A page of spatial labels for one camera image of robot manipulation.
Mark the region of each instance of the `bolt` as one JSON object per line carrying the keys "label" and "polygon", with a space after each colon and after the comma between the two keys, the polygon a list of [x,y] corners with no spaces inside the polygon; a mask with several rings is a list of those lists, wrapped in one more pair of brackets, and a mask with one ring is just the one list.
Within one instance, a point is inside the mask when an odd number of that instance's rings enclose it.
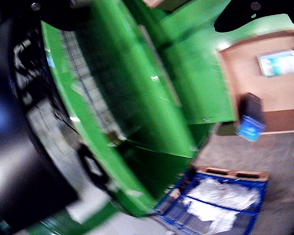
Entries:
{"label": "bolt", "polygon": [[40,5],[39,3],[37,3],[37,2],[34,2],[34,3],[30,6],[30,8],[31,8],[33,11],[39,11],[39,10],[40,10],[40,7],[41,7],[41,5]]}
{"label": "bolt", "polygon": [[253,9],[254,11],[259,11],[260,8],[261,8],[261,5],[259,2],[252,2],[251,5],[250,5],[251,9]]}

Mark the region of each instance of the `blue plastic crate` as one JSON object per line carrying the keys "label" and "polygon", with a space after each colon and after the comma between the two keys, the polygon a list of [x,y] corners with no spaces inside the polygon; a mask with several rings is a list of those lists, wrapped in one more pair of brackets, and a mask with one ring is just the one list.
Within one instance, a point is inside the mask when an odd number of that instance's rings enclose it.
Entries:
{"label": "blue plastic crate", "polygon": [[[265,196],[265,191],[267,188],[267,182],[261,181],[251,181],[251,180],[241,180],[241,179],[230,179],[227,177],[215,176],[204,173],[196,173],[189,185],[181,193],[177,199],[172,199],[169,194],[176,188],[179,188],[181,183],[186,177],[190,176],[190,172],[187,172],[185,176],[176,184],[176,186],[164,197],[158,204],[156,209],[158,217],[165,223],[174,226],[175,229],[179,230],[181,233],[186,235],[204,235],[208,233],[212,221],[201,221],[197,216],[188,213],[188,208],[190,203],[184,204],[183,200],[185,198],[191,198],[193,201],[199,201],[209,204],[214,207],[222,208],[224,210],[229,210],[232,212],[237,212],[235,215],[237,218],[233,223],[233,227],[230,231],[217,233],[219,235],[247,235],[251,231],[257,214],[260,211],[262,201]],[[216,205],[213,203],[205,202],[196,198],[189,197],[187,194],[191,189],[198,186],[201,180],[207,177],[211,179],[218,180],[220,183],[227,184],[239,184],[241,186],[247,187],[249,189],[254,188],[260,193],[260,202],[254,203],[245,210],[236,210],[233,208]]]}

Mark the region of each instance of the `brown cardboard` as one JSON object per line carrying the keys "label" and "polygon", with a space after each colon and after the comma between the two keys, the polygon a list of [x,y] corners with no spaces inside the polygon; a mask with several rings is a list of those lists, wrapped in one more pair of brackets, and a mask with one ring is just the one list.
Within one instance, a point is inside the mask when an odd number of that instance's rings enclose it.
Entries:
{"label": "brown cardboard", "polygon": [[220,52],[236,110],[240,98],[248,92],[261,98],[266,132],[294,131],[294,73],[264,77],[257,55],[289,49],[294,49],[294,31],[256,37]]}
{"label": "brown cardboard", "polygon": [[174,11],[179,6],[190,0],[143,0],[150,8],[160,8],[166,11]]}

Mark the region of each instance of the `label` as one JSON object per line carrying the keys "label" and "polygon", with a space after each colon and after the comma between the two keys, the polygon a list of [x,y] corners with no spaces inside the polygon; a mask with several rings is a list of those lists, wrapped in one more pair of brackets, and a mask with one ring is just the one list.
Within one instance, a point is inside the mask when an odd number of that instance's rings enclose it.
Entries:
{"label": "label", "polygon": [[294,50],[258,56],[263,76],[274,77],[294,73]]}

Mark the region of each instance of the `wooden pallet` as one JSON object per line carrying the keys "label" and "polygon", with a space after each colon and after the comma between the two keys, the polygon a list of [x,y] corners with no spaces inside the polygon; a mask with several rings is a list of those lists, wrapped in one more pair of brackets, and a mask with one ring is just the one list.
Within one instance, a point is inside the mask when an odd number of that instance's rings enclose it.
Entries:
{"label": "wooden pallet", "polygon": [[218,167],[200,166],[196,167],[196,171],[204,174],[210,174],[215,176],[244,179],[252,181],[267,181],[269,178],[269,172],[261,171],[246,171],[246,170],[230,170]]}

